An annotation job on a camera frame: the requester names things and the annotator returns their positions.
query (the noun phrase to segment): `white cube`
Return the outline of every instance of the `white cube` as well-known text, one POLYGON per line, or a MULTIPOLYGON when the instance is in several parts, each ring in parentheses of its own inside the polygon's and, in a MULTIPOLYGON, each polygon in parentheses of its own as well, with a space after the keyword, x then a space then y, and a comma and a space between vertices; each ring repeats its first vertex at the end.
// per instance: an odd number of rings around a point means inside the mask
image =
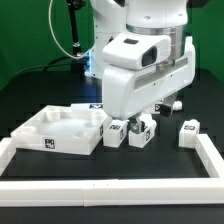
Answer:
POLYGON ((144 148, 145 145, 148 144, 155 136, 157 124, 154 120, 152 120, 151 115, 148 114, 143 114, 140 119, 145 122, 146 128, 144 132, 140 134, 135 134, 132 131, 129 131, 129 145, 144 148))
POLYGON ((179 134, 179 147, 194 149, 199 131, 200 123, 197 120, 185 121, 179 134))
POLYGON ((109 128, 104 131, 104 146, 118 148, 127 136, 127 121, 113 120, 109 128))

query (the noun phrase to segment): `table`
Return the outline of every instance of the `table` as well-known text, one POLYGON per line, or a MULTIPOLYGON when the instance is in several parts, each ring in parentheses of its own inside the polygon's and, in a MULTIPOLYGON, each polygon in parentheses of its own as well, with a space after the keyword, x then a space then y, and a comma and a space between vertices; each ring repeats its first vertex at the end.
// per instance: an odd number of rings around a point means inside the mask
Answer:
MULTIPOLYGON (((201 122, 201 133, 224 152, 224 86, 206 70, 197 70, 193 84, 180 91, 183 112, 170 118, 154 115, 156 136, 144 149, 128 145, 105 148, 91 156, 18 149, 1 180, 85 180, 208 177, 197 153, 178 147, 185 120, 201 122)), ((25 73, 0 92, 0 137, 46 105, 101 102, 101 87, 69 72, 25 73)), ((128 206, 97 208, 0 208, 1 223, 222 223, 224 205, 128 206)))

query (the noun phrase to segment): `open white box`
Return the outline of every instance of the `open white box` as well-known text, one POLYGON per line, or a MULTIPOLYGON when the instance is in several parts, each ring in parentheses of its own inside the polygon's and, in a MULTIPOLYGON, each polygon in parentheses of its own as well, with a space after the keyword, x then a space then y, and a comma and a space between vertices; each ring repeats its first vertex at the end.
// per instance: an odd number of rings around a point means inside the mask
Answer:
POLYGON ((47 106, 11 136, 17 148, 90 155, 111 121, 103 110, 47 106))

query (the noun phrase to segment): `ar tag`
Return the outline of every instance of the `ar tag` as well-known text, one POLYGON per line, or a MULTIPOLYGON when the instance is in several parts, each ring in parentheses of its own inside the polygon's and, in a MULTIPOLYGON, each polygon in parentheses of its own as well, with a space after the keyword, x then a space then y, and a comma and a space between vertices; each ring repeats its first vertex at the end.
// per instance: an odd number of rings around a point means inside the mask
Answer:
POLYGON ((103 135, 103 125, 100 127, 100 136, 103 135))
POLYGON ((150 139, 150 130, 146 132, 146 141, 148 141, 149 139, 150 139))
POLYGON ((124 138, 124 130, 122 129, 120 133, 120 139, 122 140, 123 138, 124 138))
POLYGON ((156 111, 156 112, 159 112, 159 111, 160 111, 160 108, 161 108, 161 107, 160 107, 159 104, 155 104, 155 111, 156 111))
POLYGON ((103 109, 103 104, 90 104, 89 109, 103 109))
POLYGON ((113 130, 119 130, 121 126, 119 125, 111 125, 110 126, 110 129, 113 129, 113 130))
POLYGON ((45 139, 44 141, 46 149, 55 149, 55 141, 53 139, 45 139))
POLYGON ((194 131, 194 130, 195 130, 195 126, 189 126, 189 125, 186 125, 186 126, 184 127, 184 130, 194 131))

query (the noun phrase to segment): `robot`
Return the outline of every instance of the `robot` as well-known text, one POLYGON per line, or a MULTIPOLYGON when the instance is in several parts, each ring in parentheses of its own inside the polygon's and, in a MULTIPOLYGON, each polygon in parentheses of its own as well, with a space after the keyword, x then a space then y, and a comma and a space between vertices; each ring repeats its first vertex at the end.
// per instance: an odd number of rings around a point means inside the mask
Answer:
POLYGON ((177 92, 195 75, 195 48, 186 37, 188 0, 116 1, 127 7, 126 29, 103 49, 104 110, 131 122, 133 133, 144 130, 140 115, 163 100, 172 113, 177 92))

